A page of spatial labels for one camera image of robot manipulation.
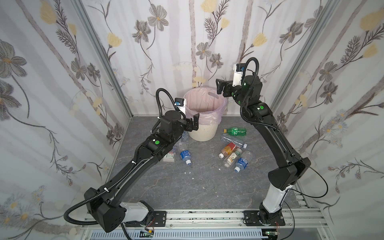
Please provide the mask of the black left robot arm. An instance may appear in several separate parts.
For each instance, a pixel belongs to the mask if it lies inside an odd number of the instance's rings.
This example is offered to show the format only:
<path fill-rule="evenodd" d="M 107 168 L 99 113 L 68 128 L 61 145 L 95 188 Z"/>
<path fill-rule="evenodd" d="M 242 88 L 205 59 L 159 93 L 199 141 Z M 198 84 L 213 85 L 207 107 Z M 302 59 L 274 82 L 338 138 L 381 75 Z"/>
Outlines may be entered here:
<path fill-rule="evenodd" d="M 66 210 L 66 222 L 79 226 L 99 225 L 107 233 L 128 222 L 129 211 L 122 199 L 131 186 L 173 149 L 185 131 L 198 130 L 200 115 L 195 114 L 191 119 L 186 117 L 187 100 L 173 98 L 167 90 L 159 88 L 156 91 L 158 107 L 161 106 L 161 92 L 169 97 L 174 109 L 166 113 L 159 110 L 158 121 L 151 134 L 137 146 L 132 160 L 98 189 L 89 188 L 84 194 L 84 201 Z"/>

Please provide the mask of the square clear bottle white cap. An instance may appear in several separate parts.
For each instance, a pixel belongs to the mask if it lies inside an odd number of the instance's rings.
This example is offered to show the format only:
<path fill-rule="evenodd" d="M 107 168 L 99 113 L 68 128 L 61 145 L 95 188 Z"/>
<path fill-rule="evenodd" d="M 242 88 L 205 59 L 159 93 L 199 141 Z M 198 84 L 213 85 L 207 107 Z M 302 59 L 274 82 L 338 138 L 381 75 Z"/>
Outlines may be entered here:
<path fill-rule="evenodd" d="M 175 161 L 175 155 L 176 155 L 176 152 L 174 150 L 171 150 L 163 157 L 163 161 L 173 163 Z"/>

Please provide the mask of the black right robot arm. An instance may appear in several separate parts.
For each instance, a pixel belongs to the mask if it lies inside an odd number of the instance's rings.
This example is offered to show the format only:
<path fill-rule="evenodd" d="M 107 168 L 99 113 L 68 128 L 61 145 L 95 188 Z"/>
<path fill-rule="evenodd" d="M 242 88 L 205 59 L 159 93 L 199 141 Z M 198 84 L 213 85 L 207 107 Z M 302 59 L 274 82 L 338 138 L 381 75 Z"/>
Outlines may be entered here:
<path fill-rule="evenodd" d="M 268 173 L 270 187 L 257 211 L 244 212 L 246 226 L 270 226 L 282 220 L 282 205 L 289 191 L 311 167 L 309 158 L 303 158 L 289 143 L 269 106 L 260 100 L 262 82 L 258 76 L 260 64 L 251 57 L 236 65 L 242 74 L 239 83 L 217 79 L 217 93 L 231 97 L 240 106 L 242 119 L 262 135 L 272 151 L 277 168 Z"/>

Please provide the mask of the clear bottle green white label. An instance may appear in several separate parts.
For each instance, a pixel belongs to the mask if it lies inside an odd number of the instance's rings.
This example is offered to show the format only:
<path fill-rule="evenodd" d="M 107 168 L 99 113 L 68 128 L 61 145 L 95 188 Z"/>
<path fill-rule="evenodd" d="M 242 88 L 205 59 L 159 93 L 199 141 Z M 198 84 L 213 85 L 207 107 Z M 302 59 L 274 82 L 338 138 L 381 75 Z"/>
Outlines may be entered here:
<path fill-rule="evenodd" d="M 226 168 L 230 168 L 236 162 L 236 160 L 240 157 L 241 154 L 242 154 L 241 148 L 234 149 L 234 151 L 230 155 L 228 155 L 224 160 L 224 166 Z"/>

